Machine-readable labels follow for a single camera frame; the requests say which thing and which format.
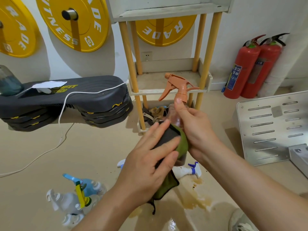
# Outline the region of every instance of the left hand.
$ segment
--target left hand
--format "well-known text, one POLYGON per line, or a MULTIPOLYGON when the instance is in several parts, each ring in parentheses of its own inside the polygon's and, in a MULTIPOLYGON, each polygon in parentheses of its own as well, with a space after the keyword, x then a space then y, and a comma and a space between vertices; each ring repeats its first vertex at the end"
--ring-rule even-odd
POLYGON ((132 209, 150 200, 177 160, 179 153, 174 149, 178 146, 180 137, 151 150, 169 125, 169 120, 160 125, 155 123, 126 158, 114 189, 125 194, 132 209), (162 158, 164 160, 155 169, 156 163, 162 158))

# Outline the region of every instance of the blue liquid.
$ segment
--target blue liquid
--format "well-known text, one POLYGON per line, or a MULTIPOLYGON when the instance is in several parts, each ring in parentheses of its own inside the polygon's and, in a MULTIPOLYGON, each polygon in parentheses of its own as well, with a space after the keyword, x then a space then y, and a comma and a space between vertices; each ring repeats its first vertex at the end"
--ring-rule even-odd
POLYGON ((14 75, 0 79, 0 93, 2 96, 15 95, 23 89, 24 86, 14 75))

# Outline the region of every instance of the sneaker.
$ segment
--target sneaker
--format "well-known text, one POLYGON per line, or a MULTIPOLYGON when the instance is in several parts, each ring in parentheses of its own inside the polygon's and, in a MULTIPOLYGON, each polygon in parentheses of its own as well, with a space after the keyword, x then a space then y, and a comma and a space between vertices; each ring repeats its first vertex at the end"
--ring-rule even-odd
POLYGON ((245 213, 237 208, 230 220, 229 220, 229 231, 258 231, 256 226, 249 220, 245 213))

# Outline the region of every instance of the hand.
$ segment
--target hand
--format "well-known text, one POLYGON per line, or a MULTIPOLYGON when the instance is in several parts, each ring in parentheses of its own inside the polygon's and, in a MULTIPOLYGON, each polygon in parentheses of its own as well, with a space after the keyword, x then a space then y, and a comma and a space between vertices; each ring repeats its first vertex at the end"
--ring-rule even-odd
POLYGON ((115 188, 125 193, 133 203, 133 209, 150 200, 172 170, 179 155, 174 150, 180 142, 180 137, 152 150, 169 125, 169 120, 160 125, 155 123, 126 158, 115 188), (155 169, 157 162, 163 158, 159 167, 155 169))
POLYGON ((202 164, 206 151, 214 150, 222 143, 214 133, 206 113, 193 108, 187 109, 178 99, 174 102, 174 107, 183 120, 184 131, 190 143, 188 151, 202 164))

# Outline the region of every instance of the fire extinguisher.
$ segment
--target fire extinguisher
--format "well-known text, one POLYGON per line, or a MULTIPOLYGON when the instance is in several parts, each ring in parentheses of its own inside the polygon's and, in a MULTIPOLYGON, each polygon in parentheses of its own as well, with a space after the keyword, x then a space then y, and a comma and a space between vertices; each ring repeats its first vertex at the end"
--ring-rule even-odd
POLYGON ((286 44, 279 39, 281 36, 286 34, 289 33, 275 35, 260 43, 261 52, 241 93, 242 97, 254 98, 257 95, 263 82, 266 80, 281 54, 282 48, 286 46, 286 44))
POLYGON ((265 35, 260 35, 247 41, 238 51, 230 77, 225 87, 222 89, 225 97, 230 99, 237 99, 240 97, 249 74, 261 51, 257 40, 263 36, 265 35))

